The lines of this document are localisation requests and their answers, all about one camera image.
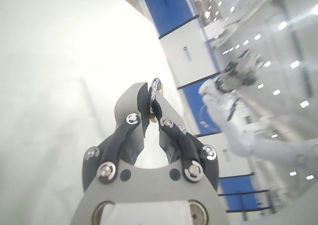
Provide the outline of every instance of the black bracket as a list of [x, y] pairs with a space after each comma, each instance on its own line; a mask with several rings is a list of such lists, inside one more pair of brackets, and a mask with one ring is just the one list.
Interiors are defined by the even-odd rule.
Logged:
[[140, 151], [134, 151], [126, 146], [126, 142], [131, 137], [133, 131], [140, 125], [141, 119], [136, 115], [134, 124], [129, 124], [125, 119], [115, 130], [115, 132], [105, 139], [97, 148], [99, 153], [93, 157], [84, 157], [82, 168], [82, 182], [84, 192], [96, 177], [98, 168], [105, 162], [112, 162], [115, 165], [115, 173], [110, 180], [107, 177], [100, 176], [100, 182], [109, 184], [113, 182], [118, 174], [118, 166], [120, 159], [134, 165], [137, 154]]

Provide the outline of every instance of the logo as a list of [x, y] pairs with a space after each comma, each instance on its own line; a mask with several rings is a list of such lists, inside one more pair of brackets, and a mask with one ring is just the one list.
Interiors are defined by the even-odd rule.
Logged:
[[189, 50], [188, 50], [188, 47], [187, 47], [187, 46], [185, 46], [185, 47], [183, 48], [183, 51], [186, 53], [186, 55], [187, 55], [187, 57], [188, 57], [189, 62], [192, 62], [192, 58], [191, 58], [191, 56], [190, 56], [190, 52], [189, 52]]
[[231, 161], [231, 157], [230, 157], [230, 155], [229, 155], [227, 149], [222, 149], [222, 152], [223, 152], [224, 155], [225, 155], [225, 160], [226, 160], [226, 161]]

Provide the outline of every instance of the blue stripe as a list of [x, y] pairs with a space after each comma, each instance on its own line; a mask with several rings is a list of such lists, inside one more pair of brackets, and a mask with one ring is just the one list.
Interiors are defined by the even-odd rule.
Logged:
[[[254, 191], [250, 176], [220, 179], [219, 182], [223, 189], [224, 194]], [[227, 204], [229, 206], [229, 210], [258, 208], [255, 194], [241, 195], [243, 206], [240, 200], [240, 196], [225, 196], [225, 197], [227, 200]]]

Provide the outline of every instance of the white robotic arm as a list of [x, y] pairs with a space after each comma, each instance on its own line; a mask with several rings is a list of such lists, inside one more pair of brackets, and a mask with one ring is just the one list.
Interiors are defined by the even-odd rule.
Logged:
[[318, 175], [318, 139], [300, 143], [263, 140], [231, 120], [237, 99], [234, 91], [253, 85], [257, 69], [263, 65], [259, 55], [246, 50], [237, 62], [230, 62], [221, 74], [199, 89], [211, 119], [226, 134], [229, 149], [240, 157], [255, 156], [276, 163], [300, 166]]

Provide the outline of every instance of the white wall panel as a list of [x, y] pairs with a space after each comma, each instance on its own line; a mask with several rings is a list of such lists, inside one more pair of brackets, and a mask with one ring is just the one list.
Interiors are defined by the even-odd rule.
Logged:
[[219, 160], [220, 177], [238, 176], [251, 173], [247, 159], [238, 157], [230, 151], [224, 133], [202, 136], [198, 139], [204, 145], [211, 145], [215, 148]]
[[217, 72], [197, 20], [160, 39], [177, 86], [183, 86]]

